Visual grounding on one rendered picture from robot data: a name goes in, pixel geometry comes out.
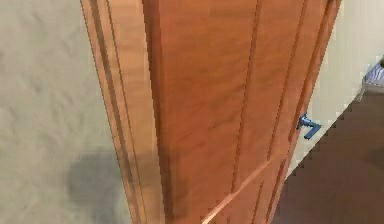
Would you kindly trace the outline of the brown wooden room door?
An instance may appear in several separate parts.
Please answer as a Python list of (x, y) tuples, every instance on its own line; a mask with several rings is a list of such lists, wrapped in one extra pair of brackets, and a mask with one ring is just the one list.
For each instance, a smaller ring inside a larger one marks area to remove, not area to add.
[(342, 0), (80, 0), (132, 224), (271, 224)]

